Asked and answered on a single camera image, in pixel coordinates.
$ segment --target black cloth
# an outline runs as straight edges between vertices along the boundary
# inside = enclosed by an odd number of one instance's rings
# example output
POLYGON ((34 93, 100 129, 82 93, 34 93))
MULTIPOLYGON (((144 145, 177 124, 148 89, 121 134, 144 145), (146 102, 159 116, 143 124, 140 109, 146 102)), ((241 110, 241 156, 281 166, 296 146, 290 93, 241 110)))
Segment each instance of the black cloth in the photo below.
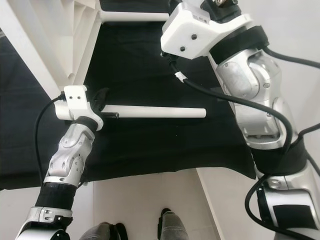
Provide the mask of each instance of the black cloth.
MULTIPOLYGON (((101 6, 110 11, 165 12, 166 5, 160 3, 117 0, 101 6)), ((254 178, 251 153, 229 104, 183 85, 160 57, 162 25, 101 25, 84 84, 90 93, 110 88, 109 104, 206 108, 207 117, 105 119, 86 161, 86 180, 200 167, 226 167, 254 178)), ((219 87, 206 57, 178 63, 191 80, 219 87)), ((50 99, 6 37, 0 39, 0 67, 0 188, 39 186, 34 122, 50 99)), ((38 142, 44 171, 68 125, 57 119, 53 107, 43 116, 38 142)))

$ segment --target robotic arm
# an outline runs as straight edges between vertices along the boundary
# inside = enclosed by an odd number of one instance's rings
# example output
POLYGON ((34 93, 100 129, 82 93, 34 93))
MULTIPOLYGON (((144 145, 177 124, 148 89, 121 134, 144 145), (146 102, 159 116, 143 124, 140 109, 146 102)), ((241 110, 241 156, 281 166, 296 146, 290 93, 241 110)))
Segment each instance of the robotic arm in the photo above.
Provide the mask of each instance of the robotic arm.
MULTIPOLYGON (((262 221, 278 230, 291 229, 320 239, 317 176, 281 96, 281 70, 262 52, 269 44, 262 27, 252 26, 252 19, 241 13, 236 0, 171 1, 169 8, 170 17, 162 28, 163 55, 187 59, 207 56, 226 95, 271 108, 291 123, 291 146, 282 158, 287 137, 283 123, 264 111, 230 103, 251 149, 258 177, 268 176, 257 189, 262 221)), ((175 75, 186 83, 181 71, 175 70, 175 75)), ((102 128, 103 121, 91 109, 86 87, 67 86, 64 91, 66 115, 75 121, 49 162, 37 202, 16 240, 70 239, 65 230, 72 221, 74 196, 95 132, 102 128)))

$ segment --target gray pants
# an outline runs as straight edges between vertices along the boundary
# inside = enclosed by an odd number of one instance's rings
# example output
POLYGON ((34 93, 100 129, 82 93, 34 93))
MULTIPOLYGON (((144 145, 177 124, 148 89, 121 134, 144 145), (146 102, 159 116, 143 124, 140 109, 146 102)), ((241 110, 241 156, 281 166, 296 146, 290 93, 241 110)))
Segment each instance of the gray pants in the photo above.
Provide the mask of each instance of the gray pants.
MULTIPOLYGON (((110 237, 110 224, 103 222, 86 231, 80 240, 109 240, 110 237)), ((173 211, 167 211, 162 217, 160 240, 189 240, 184 224, 173 211)))

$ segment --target white floor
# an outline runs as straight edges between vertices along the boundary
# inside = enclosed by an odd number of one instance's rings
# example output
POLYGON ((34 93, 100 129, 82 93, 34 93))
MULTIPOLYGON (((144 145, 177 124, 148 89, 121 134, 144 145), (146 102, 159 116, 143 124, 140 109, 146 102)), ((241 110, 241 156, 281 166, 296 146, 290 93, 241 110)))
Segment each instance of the white floor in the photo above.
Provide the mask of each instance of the white floor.
MULTIPOLYGON (((39 188, 0 192, 0 239, 12 240, 39 188)), ((124 223, 129 240, 156 240, 163 208, 179 215, 190 240, 215 240, 211 213, 195 169, 91 182, 76 193, 71 240, 101 222, 124 223)))

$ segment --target white plastic tube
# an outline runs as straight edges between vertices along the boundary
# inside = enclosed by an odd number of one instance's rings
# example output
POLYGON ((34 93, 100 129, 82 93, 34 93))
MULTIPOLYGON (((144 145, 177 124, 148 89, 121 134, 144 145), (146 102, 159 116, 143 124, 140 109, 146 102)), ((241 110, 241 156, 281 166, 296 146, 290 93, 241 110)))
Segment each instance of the white plastic tube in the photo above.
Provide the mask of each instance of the white plastic tube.
POLYGON ((154 12, 121 12, 100 11, 101 21, 104 22, 165 22, 167 13, 154 12))
POLYGON ((119 113, 119 118, 205 118, 204 108, 105 105, 102 113, 119 113))

